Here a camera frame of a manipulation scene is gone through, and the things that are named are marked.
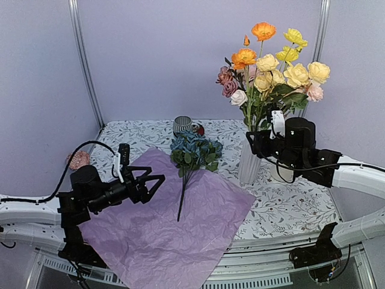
black cable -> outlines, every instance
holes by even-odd
[[[62,184],[63,181],[64,181],[64,177],[66,176],[66,173],[67,173],[67,171],[68,171],[68,168],[69,168],[69,166],[70,166],[70,163],[71,163],[73,157],[75,156],[75,154],[78,152],[78,150],[80,150],[80,149],[83,148],[84,146],[89,145],[89,144],[92,144],[92,143],[94,143],[94,144],[96,144],[96,145],[99,145],[99,146],[103,146],[103,147],[105,147],[106,149],[108,149],[110,152],[112,152],[113,154],[115,154],[115,152],[113,151],[113,149],[111,149],[107,144],[101,143],[100,141],[97,141],[97,140],[89,140],[89,141],[87,141],[87,142],[85,142],[85,143],[82,143],[80,146],[78,146],[78,147],[73,151],[73,153],[71,154],[71,157],[70,157],[69,160],[68,160],[68,163],[67,163],[67,165],[66,165],[66,168],[64,169],[64,172],[63,172],[63,174],[61,175],[61,178],[60,178],[60,180],[59,180],[59,183],[58,183],[57,186],[56,186],[56,189],[54,190],[54,192],[53,192],[50,196],[48,196],[48,197],[46,197],[46,198],[44,198],[44,199],[40,199],[40,200],[32,200],[32,199],[21,199],[21,198],[6,197],[6,198],[3,198],[3,199],[0,199],[0,202],[26,202],[26,203],[41,204],[41,203],[45,203],[45,202],[48,202],[48,201],[52,200],[52,199],[55,197],[55,195],[58,193],[59,188],[60,188],[61,184]]]
[[[279,172],[279,166],[276,165],[276,169],[277,169],[277,173],[279,175],[279,177],[284,180],[285,182],[287,182],[288,184],[293,184],[295,182],[295,177],[294,177],[294,173],[293,173],[293,178],[291,180],[291,182],[285,180],[282,176],[281,176],[281,173]]]
[[[82,273],[80,272],[79,268],[75,266],[75,264],[71,261],[68,260],[68,262],[72,265],[73,268],[75,268],[76,275],[78,275],[78,284],[83,288],[83,289],[91,289],[90,286],[88,286],[87,281],[84,279]]]
[[[331,278],[330,280],[334,280],[334,279],[337,279],[339,276],[342,275],[342,273],[346,270],[346,268],[348,267],[348,264],[349,264],[349,260],[350,260],[350,253],[351,253],[351,245],[349,244],[349,253],[348,253],[348,259],[346,259],[346,263],[345,263],[345,266],[343,267],[343,269],[338,273],[338,275],[336,275],[335,277]]]
[[[4,247],[8,248],[8,249],[13,249],[16,247],[16,242],[13,242],[13,245],[12,246],[8,246],[7,244],[4,244],[3,242],[0,242]]]
[[[271,124],[271,131],[273,132],[273,134],[274,134],[274,136],[275,136],[276,138],[279,138],[279,139],[281,139],[281,140],[284,139],[284,137],[283,137],[282,135],[280,135],[279,133],[276,134],[276,131],[274,130],[274,125],[273,125],[273,124]]]
[[[112,174],[112,177],[114,177],[115,179],[118,178],[118,176],[115,176],[115,172],[114,172],[114,169],[115,169],[115,165],[112,164],[112,168],[111,168],[111,174]]]
[[[356,167],[368,167],[370,169],[374,169],[374,170],[378,170],[380,172],[383,172],[385,173],[385,169],[383,169],[382,167],[376,167],[376,166],[373,166],[371,164],[361,164],[361,163],[337,163],[337,164],[325,164],[323,166],[318,166],[318,167],[310,167],[310,168],[306,168],[306,169],[296,169],[296,168],[293,168],[293,167],[285,167],[275,161],[272,161],[270,159],[268,159],[267,157],[265,157],[261,152],[260,152],[260,155],[262,156],[262,158],[264,158],[265,160],[267,160],[269,163],[271,164],[275,164],[276,166],[279,166],[283,169],[286,169],[286,170],[292,170],[294,172],[309,172],[311,170],[318,170],[318,169],[324,169],[326,167],[339,167],[339,166],[356,166]]]

floral tablecloth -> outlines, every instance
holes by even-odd
[[[281,237],[320,231],[328,223],[339,219],[328,190],[305,179],[293,184],[277,182],[270,176],[271,165],[263,161],[257,181],[240,184],[237,179],[241,141],[245,126],[241,120],[200,120],[206,136],[223,144],[223,157],[218,173],[256,196],[256,201],[239,228],[235,240]],[[149,147],[156,146],[170,154],[173,138],[171,120],[110,122],[99,141],[117,150],[120,143],[131,146],[130,161],[138,158]],[[96,146],[91,154],[103,181],[111,179],[111,153]]]

white wall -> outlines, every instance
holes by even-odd
[[[68,0],[0,1],[0,194],[51,194],[97,131]],[[0,288],[25,287],[32,249],[0,245]]]
[[[79,14],[96,93],[106,121],[193,118],[241,119],[215,83],[224,57],[260,43],[252,27],[267,21],[277,34],[264,44],[275,54],[297,28],[309,47],[316,37],[321,0],[82,0]]]
[[[321,62],[331,68],[324,100],[309,106],[317,147],[385,167],[385,1],[332,0]],[[333,189],[345,220],[385,200]],[[385,238],[365,242],[378,288],[385,288]]]

small cup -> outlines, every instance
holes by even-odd
[[[188,116],[178,116],[174,120],[174,135],[181,131],[193,131],[193,120]]]

white vase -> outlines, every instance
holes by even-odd
[[[257,180],[262,159],[253,155],[247,139],[242,141],[241,160],[238,167],[238,179],[241,183],[252,184]]]
[[[270,168],[270,174],[273,179],[275,179],[278,182],[291,182],[293,180],[293,171],[292,170],[286,170],[282,167],[278,167],[279,174],[277,172],[277,166],[271,166]]]

